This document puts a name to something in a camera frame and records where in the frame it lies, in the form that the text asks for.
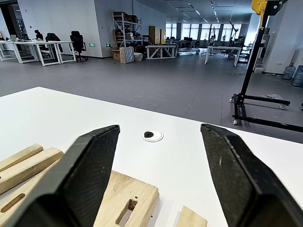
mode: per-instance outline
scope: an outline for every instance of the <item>black office chair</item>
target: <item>black office chair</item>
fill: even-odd
[[[45,37],[45,40],[48,42],[48,41],[60,41],[59,37],[56,36],[55,33],[47,33],[47,36]],[[58,45],[59,46],[59,50],[60,52],[63,52],[63,48],[61,46],[61,44]],[[56,50],[55,50],[55,46],[52,45],[52,50],[53,50],[53,53],[56,53]]]
[[[86,51],[86,45],[85,45],[85,42],[83,42],[83,36],[80,35],[80,32],[72,31],[70,38],[71,38],[72,46],[73,46],[74,50],[76,52],[78,52],[78,54],[79,54],[78,56],[76,56],[76,61],[78,61],[78,59],[80,59],[80,61],[81,61],[81,58],[88,60],[89,59],[88,57],[81,56],[82,51]]]

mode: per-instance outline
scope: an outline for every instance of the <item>white wall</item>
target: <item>white wall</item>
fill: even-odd
[[[3,18],[3,14],[2,14],[1,9],[0,9],[0,32],[3,36],[3,38],[5,38],[5,37],[10,38],[9,31],[8,31],[7,26],[6,26],[5,20]],[[4,47],[5,50],[9,50],[9,51],[14,50],[11,45],[5,45],[4,44],[3,47]]]
[[[265,56],[265,72],[282,74],[290,64],[301,39],[302,21],[302,0],[288,1],[276,16],[269,18],[268,27],[274,38]]]
[[[149,26],[158,26],[165,29],[166,15],[147,7],[136,0],[134,2],[134,15],[141,18],[143,35],[148,35]],[[106,44],[114,46],[112,13],[122,11],[132,12],[132,0],[95,0],[96,15],[103,57],[110,57],[111,51]]]
[[[114,46],[112,13],[122,11],[132,14],[132,0],[95,0],[95,8],[98,22],[98,33],[103,57],[110,57],[110,47]]]
[[[71,31],[79,31],[87,47],[83,55],[102,57],[94,0],[18,0],[18,4],[30,38],[36,37],[38,29],[44,38],[55,33],[62,41],[70,41]],[[71,53],[66,44],[63,49]]]
[[[251,14],[250,24],[248,26],[245,43],[244,43],[246,46],[252,44],[255,41],[259,29],[260,18],[261,17],[256,13]]]
[[[148,35],[149,26],[157,26],[165,30],[166,15],[164,13],[134,1],[134,14],[142,20],[143,35]]]

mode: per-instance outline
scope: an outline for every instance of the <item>wooden block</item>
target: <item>wooden block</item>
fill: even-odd
[[[207,227],[207,221],[189,208],[183,207],[177,227]]]
[[[34,156],[41,150],[43,150],[43,147],[35,143],[32,146],[25,148],[24,150],[19,151],[18,153],[8,157],[7,159],[0,161],[0,172],[28,159],[29,157]]]
[[[94,227],[119,227],[127,210],[133,210],[125,227],[145,227],[159,199],[158,188],[112,171]]]
[[[40,173],[63,156],[56,148],[49,148],[0,173],[0,194]]]
[[[5,225],[5,222],[12,216],[12,214],[17,210],[21,203],[25,200],[27,195],[32,191],[39,180],[44,176],[44,174],[56,165],[59,161],[54,162],[49,167],[47,167],[42,172],[38,173],[23,186],[15,190],[12,194],[7,196],[0,205],[0,227]]]

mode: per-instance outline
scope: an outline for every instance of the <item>white desk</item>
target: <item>white desk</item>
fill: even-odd
[[[63,61],[62,54],[59,50],[59,45],[60,44],[69,44],[70,45],[70,44],[72,44],[72,41],[49,41],[49,42],[46,42],[46,41],[31,41],[31,42],[0,41],[0,44],[12,44],[13,48],[14,48],[14,51],[15,51],[16,58],[18,59],[20,64],[23,64],[23,63],[26,63],[26,62],[32,62],[32,61],[41,61],[43,66],[47,66],[47,65],[63,64],[63,63],[66,63],[66,62],[76,61],[75,52],[74,52],[73,48],[71,48],[71,51],[72,51],[72,54],[73,54],[73,59],[72,60],[67,60],[67,61]],[[23,60],[20,56],[17,44],[19,44],[19,45],[28,45],[29,49],[30,49],[30,52],[31,52],[32,56],[34,57],[34,59]],[[56,54],[57,61],[56,62],[45,63],[44,60],[46,60],[46,59],[43,58],[41,50],[39,48],[39,45],[47,45],[47,47],[50,51],[50,55],[51,55],[50,59],[54,59],[55,58],[54,54]],[[9,59],[13,59],[13,58],[6,57],[6,58],[1,59],[1,61],[9,60]]]
[[[165,59],[165,58],[176,58],[175,55],[175,48],[176,46],[173,45],[150,45],[146,46],[146,51],[147,51],[147,58],[148,60],[150,59]],[[150,56],[150,48],[156,48],[155,51],[152,53]],[[167,53],[168,57],[163,57],[163,50]],[[154,58],[155,54],[160,51],[160,57],[159,58]]]
[[[0,106],[0,160],[34,143],[65,152],[78,136],[119,124],[113,170],[159,188],[160,200],[150,226],[176,226],[182,206],[188,206],[207,219],[208,227],[227,227],[200,122],[41,87],[0,97]],[[161,130],[164,138],[156,143],[144,141],[142,134],[150,129]],[[303,144],[230,130],[272,168],[303,208]]]
[[[235,58],[235,63],[234,63],[234,66],[236,67],[237,64],[238,64],[238,60],[239,60],[239,57],[240,57],[240,53],[241,53],[241,50],[242,48],[241,47],[229,47],[229,46],[208,46],[207,47],[207,52],[206,52],[206,58],[205,58],[205,63],[204,65],[207,64],[207,61],[208,61],[208,54],[209,54],[209,51],[211,49],[221,49],[221,50],[238,50],[238,53],[237,53],[237,57]]]

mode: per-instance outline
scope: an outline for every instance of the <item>workbench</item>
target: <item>workbench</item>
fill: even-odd
[[[149,45],[146,46],[146,51],[147,51],[147,58],[148,60],[150,59],[165,59],[165,58],[176,58],[175,55],[175,49],[176,46],[174,45]],[[163,57],[163,50],[167,53],[167,57]],[[160,57],[154,58],[155,54],[160,51]]]
[[[34,143],[65,152],[80,135],[119,124],[113,170],[159,189],[160,200],[149,226],[176,226],[182,207],[187,206],[207,219],[208,227],[227,227],[207,162],[201,122],[42,87],[0,97],[0,106],[0,160]],[[161,130],[164,138],[154,143],[143,140],[150,129]],[[228,130],[242,137],[303,208],[303,144]],[[9,192],[0,196],[0,203]]]
[[[209,54],[210,50],[213,50],[213,49],[220,49],[220,50],[238,50],[238,52],[237,52],[237,57],[235,57],[235,63],[233,64],[234,67],[237,66],[242,48],[241,48],[241,47],[231,47],[231,46],[208,46],[208,47],[207,47],[207,52],[206,52],[206,58],[205,58],[205,63],[204,63],[204,65],[207,64],[207,61],[208,61],[208,54]]]

